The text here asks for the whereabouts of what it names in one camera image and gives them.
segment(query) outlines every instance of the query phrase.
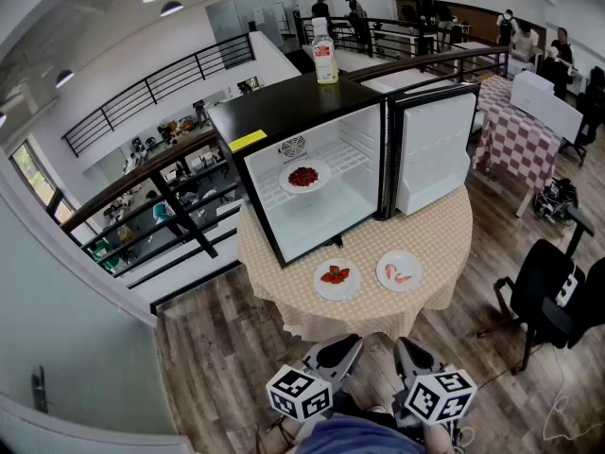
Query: beige tablecloth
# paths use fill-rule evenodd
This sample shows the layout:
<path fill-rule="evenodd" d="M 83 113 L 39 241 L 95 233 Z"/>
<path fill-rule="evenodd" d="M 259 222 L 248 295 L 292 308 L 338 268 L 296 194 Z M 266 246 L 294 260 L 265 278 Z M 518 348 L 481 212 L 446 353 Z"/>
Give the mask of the beige tablecloth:
<path fill-rule="evenodd" d="M 473 214 L 466 188 L 406 217 L 372 218 L 343 235 L 344 248 L 322 247 L 282 269 L 256 221 L 251 206 L 239 213 L 238 257 L 248 269 L 254 294 L 275 302 L 285 329 L 307 341 L 335 335 L 361 336 L 382 331 L 392 339 L 409 334 L 423 307 L 449 306 L 471 248 Z M 376 263 L 388 251 L 407 250 L 423 265 L 423 280 L 409 292 L 392 292 L 376 278 Z M 361 272 L 353 298 L 332 302 L 313 287 L 315 269 L 324 261 L 345 257 Z"/>

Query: plastic bottle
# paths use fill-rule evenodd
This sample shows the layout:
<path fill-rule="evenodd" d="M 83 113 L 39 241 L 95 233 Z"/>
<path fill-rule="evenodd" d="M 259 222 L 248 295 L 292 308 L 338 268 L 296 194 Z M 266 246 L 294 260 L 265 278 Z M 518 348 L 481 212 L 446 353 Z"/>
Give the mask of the plastic bottle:
<path fill-rule="evenodd" d="M 319 84 L 338 81 L 338 65 L 334 55 L 334 41 L 328 35 L 328 22 L 324 17 L 313 19 L 313 60 Z"/>

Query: floor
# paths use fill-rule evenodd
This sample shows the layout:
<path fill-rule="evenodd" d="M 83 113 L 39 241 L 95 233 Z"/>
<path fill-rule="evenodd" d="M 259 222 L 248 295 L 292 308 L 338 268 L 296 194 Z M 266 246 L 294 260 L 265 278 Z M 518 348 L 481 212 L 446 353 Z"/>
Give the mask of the floor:
<path fill-rule="evenodd" d="M 583 168 L 573 150 L 560 155 L 557 175 L 570 178 L 596 236 L 585 236 L 575 258 L 585 271 L 605 256 L 605 130 L 590 146 Z M 524 334 L 512 328 L 484 339 L 477 329 L 500 317 L 493 282 L 516 274 L 531 245 L 545 237 L 564 249 L 573 227 L 538 220 L 529 207 L 514 212 L 525 189 L 506 172 L 469 172 L 466 182 L 474 212 L 471 254 L 452 300 L 442 311 L 424 310 L 411 337 L 438 350 L 469 372 L 481 386 L 461 426 L 475 431 L 468 453 L 597 453 L 605 451 L 605 427 L 576 441 L 543 440 L 546 416 L 562 385 L 569 396 L 564 418 L 556 412 L 547 436 L 569 437 L 605 421 L 605 327 L 590 330 L 573 350 L 550 345 L 531 356 L 527 370 L 511 376 L 520 361 Z M 253 452 L 256 426 L 276 418 L 268 407 L 266 381 L 280 365 L 300 358 L 309 343 L 282 328 L 274 304 L 255 298 L 245 268 L 232 270 L 171 303 L 159 313 L 157 341 L 164 384 L 179 429 L 200 453 Z M 361 408 L 381 403 L 400 388 L 392 363 L 392 341 L 383 334 L 365 339 L 365 352 L 346 390 Z"/>

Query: sticker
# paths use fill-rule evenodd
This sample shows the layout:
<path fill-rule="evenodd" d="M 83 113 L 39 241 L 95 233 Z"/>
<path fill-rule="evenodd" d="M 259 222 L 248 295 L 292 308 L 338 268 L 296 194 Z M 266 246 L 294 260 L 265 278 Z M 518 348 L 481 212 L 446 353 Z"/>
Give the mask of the sticker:
<path fill-rule="evenodd" d="M 231 149 L 231 151 L 238 151 L 239 149 L 242 149 L 247 145 L 251 145 L 252 143 L 258 140 L 262 140 L 263 138 L 267 138 L 267 135 L 263 130 L 258 130 L 247 134 L 246 136 L 242 136 L 241 138 L 238 138 L 235 141 L 232 141 L 229 144 L 229 148 Z"/>

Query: white plate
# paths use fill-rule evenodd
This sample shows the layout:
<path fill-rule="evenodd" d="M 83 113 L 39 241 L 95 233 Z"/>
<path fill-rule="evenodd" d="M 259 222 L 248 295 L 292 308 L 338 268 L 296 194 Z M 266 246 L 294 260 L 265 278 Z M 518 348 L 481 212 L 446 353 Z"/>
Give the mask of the white plate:
<path fill-rule="evenodd" d="M 326 272 L 330 272 L 330 266 L 338 266 L 339 269 L 349 268 L 351 270 L 349 277 L 340 284 L 324 283 L 321 281 L 321 277 Z M 357 266 L 349 259 L 336 258 L 325 261 L 316 269 L 315 274 L 313 275 L 315 291 L 319 296 L 330 301 L 349 299 L 359 289 L 360 284 L 361 273 Z"/>
<path fill-rule="evenodd" d="M 319 176 L 316 182 L 311 183 L 309 186 L 295 186 L 287 180 L 295 169 L 302 166 L 306 168 L 313 168 L 318 172 Z M 279 182 L 280 186 L 286 192 L 307 193 L 317 190 L 318 188 L 322 188 L 328 182 L 328 180 L 330 180 L 331 174 L 332 172 L 330 171 L 330 167 L 322 160 L 298 160 L 296 162 L 292 162 L 282 170 L 282 173 L 280 173 Z"/>
<path fill-rule="evenodd" d="M 392 264 L 396 271 L 387 277 L 386 266 Z M 408 251 L 390 251 L 383 255 L 376 264 L 376 276 L 385 288 L 394 292 L 410 291 L 418 287 L 423 279 L 423 266 L 418 258 Z M 400 280 L 406 276 L 410 279 L 403 284 L 398 284 L 395 278 Z"/>

